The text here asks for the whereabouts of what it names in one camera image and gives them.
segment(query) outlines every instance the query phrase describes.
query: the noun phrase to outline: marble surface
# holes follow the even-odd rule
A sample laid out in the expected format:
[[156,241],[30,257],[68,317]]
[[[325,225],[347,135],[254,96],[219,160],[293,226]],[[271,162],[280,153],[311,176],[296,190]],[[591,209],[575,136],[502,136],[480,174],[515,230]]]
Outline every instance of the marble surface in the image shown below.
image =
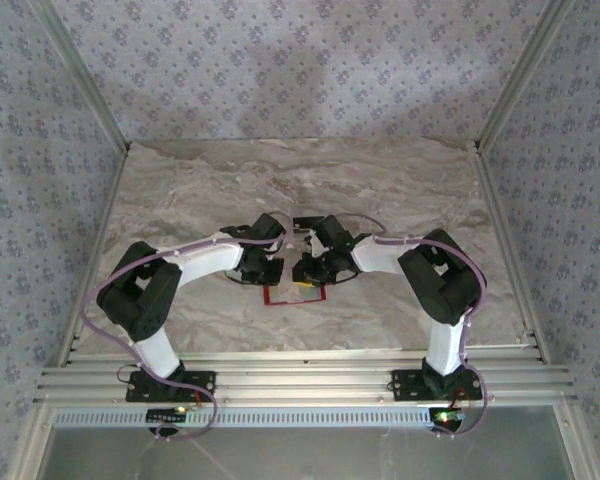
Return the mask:
[[[390,232],[442,227],[483,269],[489,297],[471,344],[511,344],[523,330],[494,229],[466,146],[423,138],[223,140],[133,144],[106,231],[98,279],[127,249],[205,237],[262,212],[361,212]],[[346,222],[371,231],[364,220]],[[287,266],[299,258],[286,249]],[[124,335],[94,304],[90,314]],[[166,323],[174,348],[192,351],[426,348],[428,317],[403,277],[364,274],[327,289],[327,300],[267,307],[262,289],[208,276],[178,291]],[[115,345],[84,331],[80,353]]]

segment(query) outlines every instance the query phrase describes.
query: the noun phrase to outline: purple cable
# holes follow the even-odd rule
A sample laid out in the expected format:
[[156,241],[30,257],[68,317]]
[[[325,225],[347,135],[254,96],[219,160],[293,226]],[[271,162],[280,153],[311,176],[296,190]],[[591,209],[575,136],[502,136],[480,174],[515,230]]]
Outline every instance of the purple cable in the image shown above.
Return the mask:
[[486,297],[487,297],[487,284],[484,281],[482,272],[480,272],[480,269],[473,262],[473,260],[471,260],[467,255],[462,253],[460,250],[450,247],[446,243],[438,242],[436,240],[429,240],[426,238],[404,238],[404,239],[399,239],[399,240],[391,240],[391,239],[383,239],[383,238],[374,237],[374,241],[378,245],[389,245],[389,246],[429,245],[431,247],[440,248],[441,250],[445,250],[446,252],[449,252],[450,254],[458,257],[460,260],[462,260],[464,263],[466,263],[467,266],[471,269],[471,271],[474,273],[474,275],[478,279],[478,284],[480,285],[480,298],[478,299],[478,302],[476,303],[476,305],[465,314],[464,325],[462,326],[462,333],[460,334],[460,349],[459,349],[460,351],[458,353],[459,353],[459,357],[460,357],[460,363],[462,364],[462,366],[464,368],[466,368],[467,370],[470,370],[471,372],[473,372],[476,375],[476,377],[478,377],[478,380],[480,382],[480,387],[482,388],[482,399],[483,399],[482,410],[480,411],[480,416],[478,417],[478,420],[476,420],[476,422],[473,425],[471,425],[469,428],[461,431],[460,433],[454,433],[450,430],[447,430],[446,428],[437,427],[438,431],[441,431],[441,432],[446,433],[451,436],[466,435],[467,433],[475,430],[478,427],[478,425],[480,425],[480,423],[482,423],[485,411],[487,410],[487,405],[489,403],[487,384],[484,381],[484,377],[478,371],[477,368],[475,368],[472,365],[469,365],[469,363],[467,363],[467,359],[466,359],[466,357],[467,357],[467,354],[466,354],[467,336],[469,334],[469,328],[471,327],[471,317],[473,317],[473,315],[475,315],[476,312],[478,312],[478,310],[480,310],[482,308],[482,306],[484,305],[484,302],[486,300]]
[[[282,212],[274,212],[274,213],[284,215],[291,222],[291,219],[289,218],[288,215],[286,215]],[[248,240],[248,239],[242,239],[242,238],[218,238],[218,239],[213,239],[213,240],[203,240],[201,242],[191,243],[189,245],[185,245],[184,247],[180,247],[177,249],[158,252],[153,255],[149,255],[148,257],[144,257],[144,258],[141,258],[134,262],[131,262],[130,264],[122,267],[120,270],[113,272],[109,278],[107,278],[106,280],[104,280],[101,283],[99,283],[98,285],[96,285],[92,290],[90,290],[85,295],[84,300],[82,301],[82,304],[80,305],[80,318],[82,319],[82,322],[87,326],[87,328],[89,328],[96,334],[101,335],[102,337],[108,338],[115,344],[119,345],[124,351],[126,351],[129,355],[131,355],[131,357],[133,357],[135,362],[147,373],[147,375],[149,375],[151,378],[153,378],[157,382],[160,382],[164,385],[168,385],[170,387],[184,388],[186,390],[193,390],[195,392],[199,392],[199,393],[203,394],[205,397],[207,397],[209,400],[211,400],[211,402],[213,403],[213,414],[211,415],[211,419],[209,420],[209,423],[207,423],[207,425],[205,425],[204,427],[202,427],[199,430],[196,430],[195,432],[175,436],[171,439],[171,441],[182,441],[182,440],[193,439],[193,438],[199,437],[200,435],[203,435],[204,433],[208,432],[211,429],[212,425],[214,424],[214,422],[216,421],[216,418],[218,416],[218,402],[217,402],[216,398],[213,396],[213,394],[210,391],[208,391],[204,388],[198,387],[196,385],[190,385],[187,383],[173,382],[171,380],[167,380],[166,378],[162,378],[162,377],[158,376],[153,370],[151,370],[151,368],[149,368],[147,365],[145,365],[143,363],[140,355],[138,355],[138,353],[133,348],[131,348],[129,345],[127,345],[127,343],[124,340],[122,340],[114,335],[111,335],[110,333],[106,332],[105,330],[103,330],[99,327],[96,327],[93,324],[93,322],[89,319],[89,317],[87,315],[87,308],[88,308],[89,304],[96,298],[96,296],[102,289],[104,289],[110,283],[114,282],[120,276],[133,270],[136,267],[145,265],[145,264],[152,262],[154,260],[157,260],[159,258],[168,257],[171,255],[173,255],[173,256],[183,255],[183,254],[186,254],[189,252],[200,250],[202,248],[210,247],[212,245],[228,245],[228,244],[240,244],[240,243],[246,243],[246,244],[250,244],[250,245],[270,245],[272,243],[281,242],[287,238],[290,238],[292,234],[293,234],[293,230],[287,230],[287,231],[285,231],[285,233],[283,233],[279,237],[276,237],[276,238],[273,238],[270,240]]]

